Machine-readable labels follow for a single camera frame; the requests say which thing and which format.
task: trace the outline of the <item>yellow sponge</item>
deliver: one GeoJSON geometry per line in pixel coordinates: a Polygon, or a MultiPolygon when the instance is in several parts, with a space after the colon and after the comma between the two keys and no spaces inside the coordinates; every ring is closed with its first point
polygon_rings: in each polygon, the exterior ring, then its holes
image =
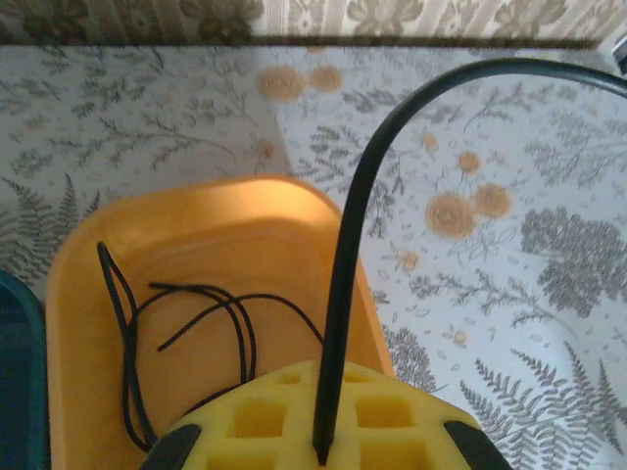
{"type": "MultiPolygon", "coordinates": [[[[276,370],[178,421],[202,428],[182,470],[314,470],[315,361],[276,370]]],[[[467,470],[444,423],[460,409],[347,363],[328,470],[467,470]]]]}

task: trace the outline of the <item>black wire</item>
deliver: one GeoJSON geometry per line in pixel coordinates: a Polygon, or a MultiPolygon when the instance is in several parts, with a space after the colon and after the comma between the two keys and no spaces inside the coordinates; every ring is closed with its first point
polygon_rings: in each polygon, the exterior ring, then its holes
{"type": "MultiPolygon", "coordinates": [[[[220,288],[215,288],[214,286],[203,286],[206,290],[211,291],[211,290],[218,290],[218,291],[222,291],[224,292],[229,298],[234,299],[232,295],[230,295],[228,292],[223,291],[220,288]]],[[[151,304],[153,304],[155,301],[162,299],[163,297],[173,294],[175,292],[181,292],[182,289],[179,289],[176,286],[173,286],[172,288],[168,288],[167,290],[164,290],[154,296],[152,296],[151,298],[149,298],[146,302],[144,302],[139,309],[136,311],[136,314],[131,315],[131,320],[129,322],[129,329],[134,330],[135,332],[137,331],[137,322],[138,322],[138,317],[139,314],[144,311],[148,306],[150,306],[151,304]]],[[[221,302],[222,300],[220,297],[216,296],[215,294],[211,293],[211,292],[207,292],[207,293],[203,293],[204,295],[206,295],[207,297],[210,297],[212,300],[217,301],[217,302],[221,302]]],[[[238,387],[239,385],[247,382],[247,378],[246,378],[246,351],[245,351],[245,345],[244,345],[244,336],[242,334],[242,329],[241,326],[239,324],[239,321],[237,319],[237,316],[235,315],[235,312],[233,311],[232,308],[230,308],[230,305],[226,305],[225,306],[226,310],[229,313],[230,318],[233,321],[233,326],[235,327],[235,332],[237,334],[237,344],[238,344],[238,349],[239,349],[239,356],[240,356],[240,384],[237,384],[236,387],[238,387]]],[[[243,309],[242,313],[244,314],[245,318],[248,317],[248,313],[246,312],[245,309],[243,309]]],[[[251,336],[253,338],[253,342],[251,343],[251,346],[254,347],[255,346],[255,341],[254,341],[254,333],[252,332],[252,329],[250,331],[251,336]]],[[[129,414],[129,394],[131,393],[131,388],[129,387],[129,383],[128,383],[128,378],[127,378],[127,374],[126,374],[126,368],[124,368],[124,372],[123,372],[123,377],[122,377],[122,414],[123,414],[123,418],[124,418],[124,426],[126,428],[127,433],[129,434],[129,436],[131,437],[131,439],[133,440],[133,442],[142,450],[144,451],[148,451],[150,450],[151,446],[148,445],[145,442],[142,442],[138,437],[137,434],[134,430],[134,427],[132,425],[132,421],[130,419],[130,414],[129,414]]],[[[209,402],[210,400],[213,400],[214,398],[217,398],[221,395],[223,395],[224,393],[228,392],[229,390],[231,390],[233,387],[229,387],[227,389],[224,390],[220,390],[219,392],[217,392],[216,394],[213,394],[212,396],[209,396],[207,399],[204,399],[202,402],[209,402]]]]}
{"type": "MultiPolygon", "coordinates": [[[[158,285],[160,287],[162,287],[162,286],[171,286],[171,284],[158,284],[158,283],[153,283],[152,285],[158,285]]],[[[181,288],[181,289],[184,289],[184,290],[188,290],[189,287],[195,287],[195,286],[178,286],[178,287],[181,288]]],[[[220,304],[213,305],[210,308],[207,308],[207,309],[201,311],[198,315],[196,315],[194,318],[189,320],[180,330],[178,330],[176,333],[174,333],[174,335],[171,338],[169,338],[167,341],[165,341],[163,344],[161,344],[157,348],[157,351],[163,351],[163,350],[166,350],[167,348],[169,348],[176,340],[178,340],[181,336],[183,336],[196,323],[198,323],[200,320],[202,320],[209,313],[211,313],[211,312],[213,312],[215,310],[218,310],[220,308],[223,308],[223,307],[225,307],[225,306],[227,306],[227,305],[229,305],[230,303],[233,303],[233,302],[249,301],[249,300],[252,300],[252,299],[268,299],[268,300],[277,301],[277,302],[280,302],[282,304],[285,304],[285,305],[289,306],[290,308],[292,308],[293,310],[295,310],[298,313],[298,315],[305,321],[307,326],[309,326],[310,330],[312,330],[312,333],[315,335],[315,337],[322,343],[322,341],[323,341],[322,335],[317,330],[317,328],[315,328],[314,323],[305,315],[305,313],[302,310],[300,310],[296,305],[294,305],[293,303],[291,303],[287,299],[283,299],[282,297],[275,296],[274,294],[246,294],[244,296],[239,296],[239,297],[233,298],[230,301],[226,301],[226,302],[222,302],[220,304]]]]}
{"type": "MultiPolygon", "coordinates": [[[[248,380],[251,381],[255,378],[255,373],[257,372],[257,339],[255,338],[255,330],[253,329],[253,323],[251,322],[251,317],[246,311],[246,308],[244,308],[244,306],[240,302],[240,300],[238,300],[238,298],[233,297],[229,292],[225,291],[224,289],[221,289],[220,287],[209,286],[206,284],[177,285],[177,284],[169,284],[169,283],[163,283],[163,282],[151,282],[149,284],[149,287],[153,289],[164,289],[164,292],[169,292],[169,293],[182,291],[182,292],[200,294],[202,296],[210,297],[211,299],[218,302],[220,306],[227,308],[227,309],[229,309],[229,306],[231,304],[235,304],[235,306],[239,309],[240,314],[244,318],[244,323],[246,325],[246,329],[248,330],[248,340],[250,342],[250,349],[251,349],[251,368],[248,374],[248,380]],[[220,299],[219,297],[215,296],[215,294],[213,294],[212,291],[218,292],[222,296],[226,297],[226,302],[220,299]]],[[[163,349],[164,348],[162,345],[161,347],[157,349],[157,351],[162,351],[163,349]]],[[[243,363],[244,363],[244,378],[242,379],[242,382],[245,382],[246,381],[245,348],[244,348],[243,363]]]]}
{"type": "Polygon", "coordinates": [[[153,427],[150,424],[150,420],[148,419],[148,415],[146,414],[146,408],[144,407],[143,398],[141,396],[141,388],[139,386],[139,379],[137,378],[137,368],[135,366],[134,342],[132,339],[132,335],[130,334],[126,325],[124,310],[121,305],[118,290],[116,289],[116,282],[114,281],[114,278],[112,276],[112,271],[118,277],[118,280],[122,284],[122,287],[128,296],[131,311],[135,312],[137,310],[137,305],[135,304],[134,298],[132,297],[130,287],[126,283],[124,277],[121,275],[120,270],[116,266],[116,263],[112,259],[109,250],[107,250],[105,244],[102,242],[98,242],[97,250],[100,265],[102,267],[102,272],[105,277],[105,283],[107,284],[107,290],[109,291],[111,303],[113,304],[114,311],[116,313],[118,327],[120,328],[121,339],[124,346],[124,366],[127,371],[126,375],[128,378],[129,387],[131,389],[133,401],[135,403],[135,409],[137,410],[139,423],[146,439],[145,444],[147,444],[148,446],[152,446],[157,441],[157,435],[155,434],[153,427]]]}
{"type": "Polygon", "coordinates": [[[205,284],[191,284],[191,285],[177,285],[177,284],[169,284],[169,283],[150,283],[149,287],[153,289],[160,289],[161,292],[158,292],[154,296],[147,299],[142,305],[137,306],[137,303],[132,294],[132,290],[130,286],[124,279],[120,269],[114,262],[111,254],[107,250],[106,245],[103,242],[98,243],[98,257],[100,259],[101,267],[103,270],[103,275],[105,277],[105,282],[107,284],[107,289],[109,291],[109,295],[111,297],[112,304],[114,306],[114,312],[116,314],[116,319],[118,321],[118,326],[120,328],[122,344],[123,344],[123,373],[122,373],[122,415],[124,420],[124,427],[126,428],[126,432],[130,436],[133,443],[138,446],[140,449],[148,452],[150,448],[155,443],[157,436],[153,431],[152,425],[148,419],[148,415],[146,413],[146,409],[144,407],[143,399],[141,396],[141,389],[139,385],[139,379],[137,376],[137,367],[136,367],[136,351],[137,351],[137,332],[138,332],[138,321],[139,315],[143,311],[145,311],[148,306],[151,306],[154,302],[163,299],[164,297],[177,293],[177,292],[187,292],[199,294],[205,297],[208,297],[216,302],[215,305],[204,309],[201,311],[194,319],[188,322],[183,328],[181,328],[172,338],[167,340],[163,345],[158,348],[158,351],[162,351],[173,344],[177,339],[179,339],[184,333],[189,331],[198,321],[204,318],[209,313],[214,311],[218,311],[222,308],[226,309],[229,313],[231,320],[233,321],[233,326],[235,328],[237,334],[237,342],[239,348],[239,356],[240,356],[240,383],[229,386],[225,389],[222,389],[218,392],[215,392],[205,399],[202,399],[195,405],[193,405],[189,410],[185,412],[185,414],[199,408],[200,406],[210,402],[211,400],[215,400],[218,397],[230,392],[231,390],[236,389],[237,387],[249,382],[255,378],[255,374],[257,371],[257,340],[255,337],[255,332],[253,329],[253,324],[250,319],[250,315],[248,314],[246,308],[242,305],[242,302],[251,299],[266,299],[272,300],[276,302],[280,302],[292,308],[309,326],[309,328],[313,331],[316,338],[322,343],[322,336],[319,331],[315,328],[315,325],[310,321],[310,319],[305,315],[305,313],[298,308],[295,304],[288,301],[287,299],[283,299],[280,296],[275,296],[274,294],[249,294],[239,297],[234,297],[229,292],[221,289],[220,287],[210,286],[205,284]],[[130,306],[130,319],[128,323],[126,323],[126,319],[124,316],[123,307],[121,305],[120,297],[118,295],[118,291],[116,289],[116,284],[112,276],[112,272],[118,277],[118,280],[121,283],[122,289],[124,290],[128,303],[130,306]],[[241,325],[239,323],[239,319],[237,314],[235,313],[232,306],[235,306],[236,309],[239,310],[240,314],[244,319],[244,324],[247,329],[247,333],[250,341],[250,359],[251,359],[251,367],[247,371],[246,364],[246,347],[244,343],[244,336],[242,332],[241,325]],[[142,439],[137,432],[135,431],[131,416],[130,416],[130,398],[133,399],[133,403],[137,410],[137,417],[139,421],[139,425],[141,431],[144,435],[142,439]]]}
{"type": "Polygon", "coordinates": [[[477,78],[515,73],[576,81],[627,98],[627,81],[602,71],[534,59],[495,59],[440,75],[414,91],[383,120],[367,143],[355,171],[335,250],[313,418],[313,448],[320,465],[326,464],[333,444],[363,221],[381,162],[409,120],[443,93],[477,78]]]}

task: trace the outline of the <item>floral wallpaper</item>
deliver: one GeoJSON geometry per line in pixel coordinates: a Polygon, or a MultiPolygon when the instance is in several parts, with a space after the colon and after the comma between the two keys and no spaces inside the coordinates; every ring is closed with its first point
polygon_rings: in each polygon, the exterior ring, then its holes
{"type": "Polygon", "coordinates": [[[468,45],[559,43],[609,50],[622,0],[0,0],[0,43],[468,45]]]}
{"type": "MultiPolygon", "coordinates": [[[[614,70],[554,50],[2,48],[0,266],[43,299],[92,212],[228,176],[290,174],[342,206],[400,100],[514,55],[614,70]]],[[[397,374],[473,413],[513,468],[627,467],[626,137],[619,98],[489,78],[413,118],[376,180],[362,259],[397,374]]]]}

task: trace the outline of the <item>white patterned surface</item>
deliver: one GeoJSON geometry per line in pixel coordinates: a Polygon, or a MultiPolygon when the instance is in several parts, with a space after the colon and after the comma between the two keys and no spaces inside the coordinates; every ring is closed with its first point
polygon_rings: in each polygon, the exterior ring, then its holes
{"type": "MultiPolygon", "coordinates": [[[[495,55],[316,52],[0,49],[0,265],[43,298],[86,214],[230,175],[287,172],[342,205],[402,96],[495,55]],[[302,75],[294,101],[260,93],[274,66],[302,75]],[[307,79],[322,66],[326,87],[307,79]]],[[[516,469],[627,468],[626,109],[562,81],[474,82],[412,121],[373,193],[362,259],[399,376],[471,411],[516,469]],[[460,206],[442,216],[449,193],[460,206]]]]}

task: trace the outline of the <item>yellow bucket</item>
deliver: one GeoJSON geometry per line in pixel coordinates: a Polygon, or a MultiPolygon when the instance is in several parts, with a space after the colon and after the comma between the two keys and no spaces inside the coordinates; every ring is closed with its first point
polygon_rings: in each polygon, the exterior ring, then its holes
{"type": "MultiPolygon", "coordinates": [[[[321,332],[340,223],[322,193],[284,177],[255,177],[115,202],[83,222],[60,250],[46,299],[53,470],[136,470],[145,455],[123,426],[122,345],[96,243],[104,241],[139,303],[149,282],[213,284],[238,296],[271,293],[299,306],[321,332]]],[[[226,314],[169,338],[208,301],[177,294],[139,320],[137,369],[148,415],[161,435],[193,404],[239,382],[226,314]]],[[[246,302],[258,375],[319,358],[321,346],[288,307],[246,302]]],[[[358,268],[347,360],[394,375],[381,325],[358,268]]]]}

